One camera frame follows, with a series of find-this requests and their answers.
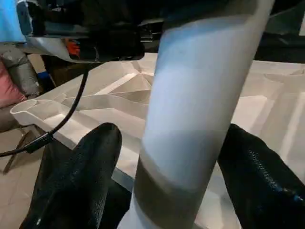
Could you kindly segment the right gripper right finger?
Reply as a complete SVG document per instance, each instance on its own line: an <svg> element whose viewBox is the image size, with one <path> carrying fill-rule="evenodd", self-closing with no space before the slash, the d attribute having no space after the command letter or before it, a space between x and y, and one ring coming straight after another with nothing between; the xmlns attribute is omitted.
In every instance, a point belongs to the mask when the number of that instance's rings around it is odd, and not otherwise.
<svg viewBox="0 0 305 229"><path fill-rule="evenodd" d="M263 140L230 124L218 164L243 229L305 227L305 186Z"/></svg>

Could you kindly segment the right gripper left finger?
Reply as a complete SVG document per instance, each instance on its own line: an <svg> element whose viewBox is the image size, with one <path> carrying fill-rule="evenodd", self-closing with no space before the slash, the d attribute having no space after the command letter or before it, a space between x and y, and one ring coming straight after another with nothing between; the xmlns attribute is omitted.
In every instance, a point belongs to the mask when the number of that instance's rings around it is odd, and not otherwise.
<svg viewBox="0 0 305 229"><path fill-rule="evenodd" d="M22 229L97 229L122 147L113 123L88 132L57 162L43 157Z"/></svg>

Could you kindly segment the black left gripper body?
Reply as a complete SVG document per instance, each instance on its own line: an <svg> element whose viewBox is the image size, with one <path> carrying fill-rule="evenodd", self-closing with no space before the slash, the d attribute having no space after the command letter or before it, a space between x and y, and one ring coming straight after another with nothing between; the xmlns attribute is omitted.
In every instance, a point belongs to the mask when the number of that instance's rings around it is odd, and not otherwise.
<svg viewBox="0 0 305 229"><path fill-rule="evenodd" d="M77 23L33 21L32 37L50 54L69 62L133 61L144 56L134 28L90 29Z"/></svg>

